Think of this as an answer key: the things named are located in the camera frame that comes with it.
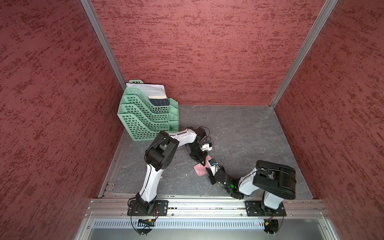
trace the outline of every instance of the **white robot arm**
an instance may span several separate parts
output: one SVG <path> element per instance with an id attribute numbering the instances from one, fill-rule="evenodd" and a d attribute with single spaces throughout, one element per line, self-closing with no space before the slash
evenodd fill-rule
<path id="1" fill-rule="evenodd" d="M 174 134 L 162 131 L 146 150 L 147 173 L 142 189 L 136 194 L 136 200 L 147 215 L 153 211 L 161 174 L 171 163 L 178 147 L 189 144 L 190 157 L 208 166 L 205 164 L 208 154 L 202 151 L 199 145 L 204 137 L 205 131 L 201 127 L 198 129 L 189 127 Z M 231 197 L 237 199 L 243 199 L 259 188 L 263 189 L 265 194 L 260 211 L 266 215 L 273 214 L 283 199 L 295 199 L 295 170 L 286 165 L 257 161 L 256 167 L 249 174 L 234 179 L 216 163 L 215 159 L 210 159 L 207 171 L 212 184 L 218 182 Z"/>

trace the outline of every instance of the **aluminum frame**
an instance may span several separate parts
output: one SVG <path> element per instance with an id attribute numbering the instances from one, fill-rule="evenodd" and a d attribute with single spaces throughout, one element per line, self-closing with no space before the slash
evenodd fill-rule
<path id="1" fill-rule="evenodd" d="M 115 194 L 113 197 L 91 199 L 76 240 L 87 240 L 93 223 L 100 218 L 128 218 L 128 200 L 134 194 Z M 168 200 L 167 216 L 159 219 L 264 219 L 269 217 L 248 217 L 244 201 L 261 200 L 231 197 L 169 196 L 158 195 L 159 200 Z M 285 219 L 318 219 L 327 240 L 337 240 L 338 236 L 322 200 L 295 199 L 284 201 L 287 216 Z M 132 216 L 136 221 L 143 216 Z"/>
<path id="2" fill-rule="evenodd" d="M 338 0 L 326 0 L 324 6 L 320 10 L 320 13 L 317 16 L 310 32 L 308 33 L 307 37 L 305 38 L 304 43 L 301 46 L 295 60 L 293 61 L 291 68 L 288 70 L 287 75 L 285 76 L 284 80 L 282 81 L 279 89 L 277 90 L 277 92 L 276 92 L 275 96 L 273 97 L 269 106 L 276 107 L 276 105 L 279 102 L 281 96 L 283 95 L 285 89 L 288 87 L 294 74 L 296 73 L 301 62 L 304 60 L 305 56 L 307 55 L 307 53 L 308 53 L 309 49 L 311 48 L 313 42 L 315 41 L 316 37 L 319 35 L 321 29 L 323 28 L 325 22 L 327 21 L 329 15 L 331 14 L 331 12 L 332 12 L 332 10 L 335 7 L 337 2 L 338 2 Z"/>
<path id="3" fill-rule="evenodd" d="M 124 90 L 126 88 L 126 81 L 125 81 L 124 75 L 121 71 L 121 68 L 119 67 L 119 63 L 117 62 L 115 55 L 113 54 L 112 48 L 103 31 L 103 28 L 101 26 L 99 18 L 97 17 L 96 11 L 91 3 L 91 0 L 80 0 L 80 1 L 85 9 L 85 12 L 88 15 L 89 20 L 91 21 L 93 29 L 95 30 L 96 35 L 99 38 L 101 46 L 103 47 L 105 54 L 108 57 L 108 60 L 111 63 L 112 69 L 115 72 L 116 77 L 118 78 L 122 89 Z"/>

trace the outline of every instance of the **pink card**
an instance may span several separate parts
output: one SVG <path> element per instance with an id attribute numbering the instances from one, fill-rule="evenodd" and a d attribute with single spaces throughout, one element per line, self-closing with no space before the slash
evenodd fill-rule
<path id="1" fill-rule="evenodd" d="M 207 170 L 205 169 L 206 167 L 209 167 L 208 161 L 211 160 L 212 158 L 208 155 L 205 157 L 205 166 L 201 164 L 197 164 L 194 166 L 194 169 L 199 177 L 203 176 L 204 174 L 208 173 Z"/>

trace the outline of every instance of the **stack of papers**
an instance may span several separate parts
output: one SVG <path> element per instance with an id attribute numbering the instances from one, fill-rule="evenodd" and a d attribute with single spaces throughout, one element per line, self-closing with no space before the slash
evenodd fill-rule
<path id="1" fill-rule="evenodd" d="M 165 99 L 167 98 L 164 85 L 158 84 L 137 84 L 126 83 L 127 87 L 139 88 L 148 98 L 151 99 Z"/>

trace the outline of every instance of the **gray floor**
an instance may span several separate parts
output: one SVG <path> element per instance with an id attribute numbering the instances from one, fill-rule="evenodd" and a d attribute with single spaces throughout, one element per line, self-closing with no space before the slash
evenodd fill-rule
<path id="1" fill-rule="evenodd" d="M 181 105 L 179 116 L 180 130 L 188 126 L 210 129 L 213 150 L 209 155 L 232 177 L 250 173 L 257 160 L 289 165 L 296 169 L 296 198 L 312 198 L 273 108 Z M 136 194 L 141 189 L 146 173 L 144 152 L 150 144 L 151 141 L 131 142 L 114 192 Z M 163 172 L 157 194 L 228 196 L 224 188 L 210 184 L 207 174 L 199 177 L 193 168 L 196 164 L 185 147 L 179 148 L 172 163 Z M 259 190 L 251 196 L 261 195 Z"/>

